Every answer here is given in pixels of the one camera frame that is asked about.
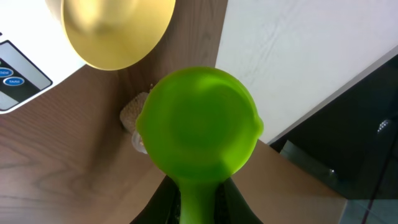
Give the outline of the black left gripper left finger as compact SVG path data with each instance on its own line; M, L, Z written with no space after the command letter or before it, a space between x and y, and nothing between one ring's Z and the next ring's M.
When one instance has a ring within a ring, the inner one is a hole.
M147 205L130 224L179 224L180 202L177 185L165 176Z

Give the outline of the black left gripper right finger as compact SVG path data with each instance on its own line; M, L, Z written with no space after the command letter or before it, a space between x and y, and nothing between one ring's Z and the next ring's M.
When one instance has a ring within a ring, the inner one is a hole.
M216 190L216 224L263 224L232 178L226 179Z

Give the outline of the green plastic measuring scoop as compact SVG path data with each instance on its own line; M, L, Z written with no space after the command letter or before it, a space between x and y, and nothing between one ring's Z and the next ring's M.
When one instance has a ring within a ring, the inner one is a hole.
M150 91L136 129L176 184L181 223L213 223L218 186L249 160L264 130L246 87L227 72L190 67Z

